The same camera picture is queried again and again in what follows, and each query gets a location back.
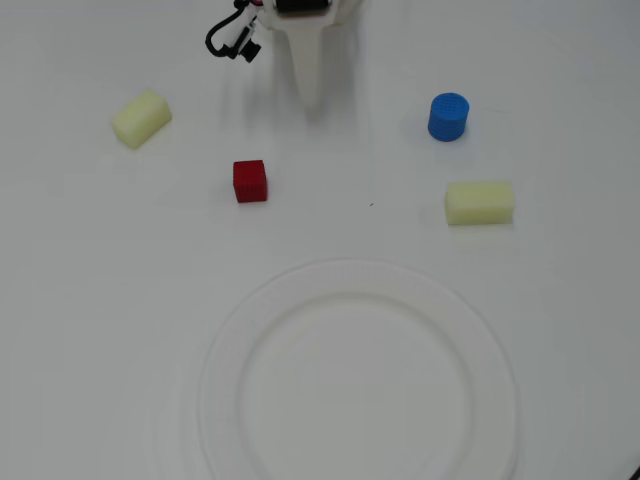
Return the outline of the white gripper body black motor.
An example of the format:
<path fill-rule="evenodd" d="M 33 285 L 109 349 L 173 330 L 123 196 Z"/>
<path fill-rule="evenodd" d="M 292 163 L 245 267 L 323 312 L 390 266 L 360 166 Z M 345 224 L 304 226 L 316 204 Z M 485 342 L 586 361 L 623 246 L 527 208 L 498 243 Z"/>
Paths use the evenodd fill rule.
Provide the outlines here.
<path fill-rule="evenodd" d="M 346 23 L 361 5 L 360 0 L 264 1 L 258 21 L 268 30 L 281 32 L 324 29 Z"/>

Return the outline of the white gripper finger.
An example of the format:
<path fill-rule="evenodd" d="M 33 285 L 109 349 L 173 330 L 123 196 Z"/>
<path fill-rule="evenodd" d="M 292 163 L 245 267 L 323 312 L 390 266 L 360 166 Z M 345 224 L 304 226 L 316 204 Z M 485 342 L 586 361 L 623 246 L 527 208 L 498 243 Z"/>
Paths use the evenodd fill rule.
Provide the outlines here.
<path fill-rule="evenodd" d="M 316 113 L 322 101 L 325 30 L 326 26 L 320 25 L 294 25 L 284 30 L 298 97 L 309 113 Z"/>

